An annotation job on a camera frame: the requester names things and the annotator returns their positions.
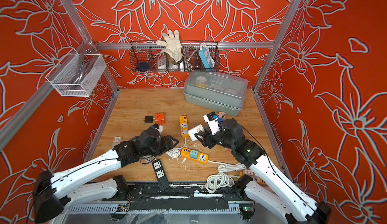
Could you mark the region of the small black cube adapter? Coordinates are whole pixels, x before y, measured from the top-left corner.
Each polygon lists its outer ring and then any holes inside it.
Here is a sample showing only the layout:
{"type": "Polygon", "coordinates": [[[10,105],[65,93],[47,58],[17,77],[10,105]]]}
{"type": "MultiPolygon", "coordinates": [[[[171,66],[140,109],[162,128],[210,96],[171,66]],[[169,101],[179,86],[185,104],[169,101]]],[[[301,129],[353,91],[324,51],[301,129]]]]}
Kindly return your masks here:
{"type": "Polygon", "coordinates": [[[153,123],[153,121],[154,121],[153,116],[148,115],[148,116],[145,116],[145,118],[144,118],[144,123],[151,124],[151,123],[153,123]]]}

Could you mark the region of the orange-red cube adapter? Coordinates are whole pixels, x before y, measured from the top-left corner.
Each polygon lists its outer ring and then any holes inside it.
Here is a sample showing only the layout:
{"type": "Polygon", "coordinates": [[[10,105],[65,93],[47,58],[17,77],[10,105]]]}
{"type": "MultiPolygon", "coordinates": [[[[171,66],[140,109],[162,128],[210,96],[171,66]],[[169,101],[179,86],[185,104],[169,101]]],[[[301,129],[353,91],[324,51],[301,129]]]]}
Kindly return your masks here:
{"type": "Polygon", "coordinates": [[[155,123],[158,124],[158,125],[164,125],[165,124],[164,113],[157,113],[157,114],[155,114],[155,123]]]}

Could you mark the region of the black power strip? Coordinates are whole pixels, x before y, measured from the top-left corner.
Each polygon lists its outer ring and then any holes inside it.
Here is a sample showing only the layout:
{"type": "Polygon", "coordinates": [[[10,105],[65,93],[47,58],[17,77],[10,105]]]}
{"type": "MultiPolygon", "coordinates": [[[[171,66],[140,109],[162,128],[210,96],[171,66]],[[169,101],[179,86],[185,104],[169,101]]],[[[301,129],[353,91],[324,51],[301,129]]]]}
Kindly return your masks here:
{"type": "Polygon", "coordinates": [[[169,181],[166,176],[164,167],[161,163],[161,160],[155,159],[152,162],[152,166],[153,166],[160,190],[164,191],[165,189],[169,188],[169,181]]]}

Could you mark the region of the short yellow power strip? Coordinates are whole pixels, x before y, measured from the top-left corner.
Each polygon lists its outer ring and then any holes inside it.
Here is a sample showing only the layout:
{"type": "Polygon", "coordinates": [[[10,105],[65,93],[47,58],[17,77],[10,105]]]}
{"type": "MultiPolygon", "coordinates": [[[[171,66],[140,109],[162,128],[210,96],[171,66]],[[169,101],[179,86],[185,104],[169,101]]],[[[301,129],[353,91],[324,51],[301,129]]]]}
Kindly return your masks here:
{"type": "Polygon", "coordinates": [[[179,123],[180,123],[180,134],[182,138],[188,138],[188,123],[187,123],[187,116],[183,115],[179,117],[179,123]]]}

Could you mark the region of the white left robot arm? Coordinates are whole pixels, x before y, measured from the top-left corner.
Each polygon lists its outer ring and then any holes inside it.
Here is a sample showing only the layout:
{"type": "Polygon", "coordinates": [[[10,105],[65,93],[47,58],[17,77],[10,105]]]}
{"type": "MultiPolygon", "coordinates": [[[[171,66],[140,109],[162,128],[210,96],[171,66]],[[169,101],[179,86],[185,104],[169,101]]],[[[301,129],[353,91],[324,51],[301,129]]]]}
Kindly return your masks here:
{"type": "Polygon", "coordinates": [[[92,183],[92,180],[143,158],[160,156],[178,145],[177,139],[170,135],[161,136],[161,131],[161,127],[151,126],[140,136],[123,141],[101,156],[74,168],[57,173],[40,173],[35,182],[31,207],[35,223],[46,223],[78,204],[129,197],[131,193],[123,176],[98,183],[92,183]]]}

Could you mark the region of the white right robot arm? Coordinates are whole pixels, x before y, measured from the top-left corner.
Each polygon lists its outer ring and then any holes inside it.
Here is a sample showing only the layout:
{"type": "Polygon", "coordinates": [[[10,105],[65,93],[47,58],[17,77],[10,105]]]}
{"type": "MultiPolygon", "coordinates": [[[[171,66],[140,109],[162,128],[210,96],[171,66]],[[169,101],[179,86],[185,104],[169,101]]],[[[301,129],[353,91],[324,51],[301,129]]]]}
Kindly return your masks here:
{"type": "Polygon", "coordinates": [[[204,147],[220,145],[230,149],[240,164],[271,188],[268,191],[252,177],[243,175],[234,184],[240,196],[259,203],[285,224],[328,223],[332,212],[328,204],[316,202],[301,191],[273,164],[262,146],[245,137],[245,131],[235,119],[227,119],[221,127],[210,128],[194,136],[204,147]]]}

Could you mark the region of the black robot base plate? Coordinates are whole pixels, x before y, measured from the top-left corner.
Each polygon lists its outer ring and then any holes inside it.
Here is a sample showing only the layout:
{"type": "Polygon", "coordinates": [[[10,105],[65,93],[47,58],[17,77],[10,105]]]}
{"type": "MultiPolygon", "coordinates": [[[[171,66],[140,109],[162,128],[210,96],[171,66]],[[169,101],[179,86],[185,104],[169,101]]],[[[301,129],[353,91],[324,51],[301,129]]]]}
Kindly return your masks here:
{"type": "Polygon", "coordinates": [[[129,190],[124,194],[117,193],[114,197],[103,198],[102,201],[141,201],[146,198],[153,199],[189,199],[207,198],[224,201],[251,201],[241,190],[236,187],[221,187],[214,193],[205,188],[205,182],[170,182],[165,190],[161,190],[157,182],[129,182],[129,190]]]}

